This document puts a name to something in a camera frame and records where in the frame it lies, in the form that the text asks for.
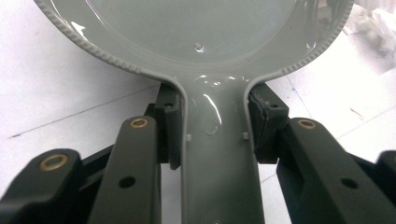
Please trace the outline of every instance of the brass screw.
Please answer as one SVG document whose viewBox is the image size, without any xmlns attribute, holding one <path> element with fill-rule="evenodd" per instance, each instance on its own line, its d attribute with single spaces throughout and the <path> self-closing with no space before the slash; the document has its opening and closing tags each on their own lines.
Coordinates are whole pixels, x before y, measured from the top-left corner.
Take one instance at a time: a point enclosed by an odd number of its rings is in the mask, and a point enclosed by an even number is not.
<svg viewBox="0 0 396 224">
<path fill-rule="evenodd" d="M 69 158 L 64 154 L 51 155 L 40 162 L 39 168 L 41 171 L 53 171 L 64 166 L 68 160 Z"/>
<path fill-rule="evenodd" d="M 314 122 L 307 119 L 300 119 L 298 121 L 298 124 L 300 124 L 300 126 L 306 129 L 315 129 L 317 127 L 317 125 Z"/>
<path fill-rule="evenodd" d="M 133 128 L 143 128 L 148 125 L 149 121 L 146 119 L 134 119 L 131 121 L 130 125 Z"/>
</svg>

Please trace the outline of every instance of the round hole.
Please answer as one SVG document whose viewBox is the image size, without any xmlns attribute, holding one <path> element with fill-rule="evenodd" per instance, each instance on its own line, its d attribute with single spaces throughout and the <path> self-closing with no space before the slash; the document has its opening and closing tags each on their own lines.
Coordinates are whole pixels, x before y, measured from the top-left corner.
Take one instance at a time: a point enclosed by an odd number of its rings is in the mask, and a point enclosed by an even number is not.
<svg viewBox="0 0 396 224">
<path fill-rule="evenodd" d="M 168 108 L 172 108 L 172 107 L 174 106 L 174 104 L 167 103 L 167 104 L 164 104 L 164 106 L 165 106 L 165 107 L 168 107 Z"/>
<path fill-rule="evenodd" d="M 55 154 L 48 156 L 40 162 L 39 168 L 42 171 L 53 171 L 64 166 L 68 161 L 68 157 L 64 154 Z"/>
<path fill-rule="evenodd" d="M 148 123 L 149 121 L 146 119 L 134 119 L 130 124 L 133 128 L 143 128 L 148 125 Z"/>
<path fill-rule="evenodd" d="M 126 176 L 119 182 L 119 186 L 122 189 L 128 189 L 133 186 L 136 180 L 132 176 Z"/>
<path fill-rule="evenodd" d="M 315 127 L 317 127 L 317 125 L 314 122 L 307 119 L 300 119 L 298 123 L 300 124 L 300 126 L 306 129 L 314 129 Z"/>
<path fill-rule="evenodd" d="M 344 186 L 346 186 L 350 189 L 357 189 L 359 187 L 358 184 L 354 180 L 349 179 L 349 178 L 342 178 L 341 183 L 343 183 Z"/>
</svg>

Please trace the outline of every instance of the ridged edge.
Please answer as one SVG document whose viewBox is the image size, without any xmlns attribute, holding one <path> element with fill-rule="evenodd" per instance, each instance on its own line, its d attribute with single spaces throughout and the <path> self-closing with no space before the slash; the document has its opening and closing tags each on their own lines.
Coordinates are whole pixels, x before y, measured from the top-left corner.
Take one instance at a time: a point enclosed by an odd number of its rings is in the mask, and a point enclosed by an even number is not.
<svg viewBox="0 0 396 224">
<path fill-rule="evenodd" d="M 40 0 L 35 0 L 35 3 L 37 6 L 41 9 L 41 11 L 44 13 L 44 15 L 73 43 L 75 43 L 77 46 L 79 46 L 81 49 L 84 49 L 88 53 L 90 53 L 92 56 L 102 60 L 105 63 L 109 63 L 113 66 L 116 66 L 122 70 L 125 70 L 127 72 L 131 72 L 134 74 L 140 74 L 144 73 L 144 71 L 133 64 L 127 63 L 124 60 L 121 60 L 114 55 L 109 54 L 108 52 L 105 52 L 102 49 L 99 49 L 95 45 L 91 44 L 81 36 L 77 35 L 73 30 L 71 30 L 69 27 L 67 27 L 53 12 L 53 10 L 45 3 L 43 3 Z"/>
<path fill-rule="evenodd" d="M 290 74 L 292 72 L 297 71 L 298 69 L 306 66 L 309 63 L 312 63 L 320 54 L 322 54 L 331 44 L 334 42 L 334 40 L 337 38 L 337 36 L 341 33 L 343 30 L 347 19 L 349 17 L 349 13 L 353 7 L 354 1 L 353 0 L 347 0 L 348 3 L 346 5 L 346 10 L 344 12 L 344 15 L 341 17 L 340 21 L 337 24 L 337 27 L 332 31 L 331 37 L 324 42 L 320 48 L 316 49 L 314 52 L 310 53 L 308 57 L 302 59 L 301 61 L 294 63 L 288 67 L 282 68 L 280 70 L 282 76 L 285 76 L 287 74 Z"/>
</svg>

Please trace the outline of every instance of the crumpled plastic bag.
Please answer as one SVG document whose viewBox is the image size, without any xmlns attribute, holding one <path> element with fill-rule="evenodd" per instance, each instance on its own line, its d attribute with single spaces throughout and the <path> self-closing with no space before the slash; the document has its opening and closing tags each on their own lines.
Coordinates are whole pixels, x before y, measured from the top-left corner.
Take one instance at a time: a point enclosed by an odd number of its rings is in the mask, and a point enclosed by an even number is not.
<svg viewBox="0 0 396 224">
<path fill-rule="evenodd" d="M 357 0 L 344 27 L 347 35 L 373 31 L 381 37 L 378 50 L 396 60 L 396 0 Z"/>
</svg>

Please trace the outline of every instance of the white tile floor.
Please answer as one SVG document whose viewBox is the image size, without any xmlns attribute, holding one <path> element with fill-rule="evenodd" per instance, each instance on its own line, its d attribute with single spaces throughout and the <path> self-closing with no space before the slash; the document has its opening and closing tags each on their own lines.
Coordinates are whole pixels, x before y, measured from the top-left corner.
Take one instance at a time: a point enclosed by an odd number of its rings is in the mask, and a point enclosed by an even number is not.
<svg viewBox="0 0 396 224">
<path fill-rule="evenodd" d="M 115 140 L 154 102 L 159 83 L 102 63 L 67 40 L 33 1 L 0 7 L 0 195 L 34 156 L 55 147 L 83 158 Z M 366 35 L 341 34 L 303 69 L 268 82 L 290 116 L 323 123 L 369 161 L 396 149 L 396 69 Z M 260 165 L 267 223 L 290 223 L 274 165 Z M 163 166 L 163 223 L 180 222 L 179 171 Z"/>
</svg>

